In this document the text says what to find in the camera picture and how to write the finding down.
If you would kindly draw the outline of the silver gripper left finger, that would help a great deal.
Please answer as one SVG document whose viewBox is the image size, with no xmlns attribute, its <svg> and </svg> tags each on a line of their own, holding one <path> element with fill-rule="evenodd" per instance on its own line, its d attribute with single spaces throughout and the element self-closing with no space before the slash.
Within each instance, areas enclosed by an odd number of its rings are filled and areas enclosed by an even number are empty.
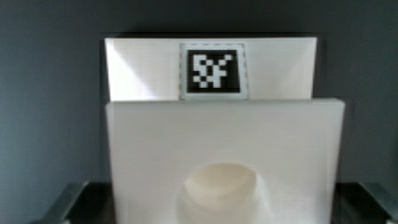
<svg viewBox="0 0 398 224">
<path fill-rule="evenodd" d="M 42 217 L 32 222 L 32 224 L 71 224 L 67 216 L 71 214 L 73 206 L 76 205 L 85 187 L 85 182 L 71 183 L 65 186 L 53 205 L 49 206 Z"/>
</svg>

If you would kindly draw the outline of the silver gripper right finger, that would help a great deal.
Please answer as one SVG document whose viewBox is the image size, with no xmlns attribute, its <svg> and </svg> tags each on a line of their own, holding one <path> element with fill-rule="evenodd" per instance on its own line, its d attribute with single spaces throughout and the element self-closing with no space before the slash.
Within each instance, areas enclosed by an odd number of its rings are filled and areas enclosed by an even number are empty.
<svg viewBox="0 0 398 224">
<path fill-rule="evenodd" d="M 398 224 L 398 199 L 376 183 L 359 183 L 360 224 Z"/>
</svg>

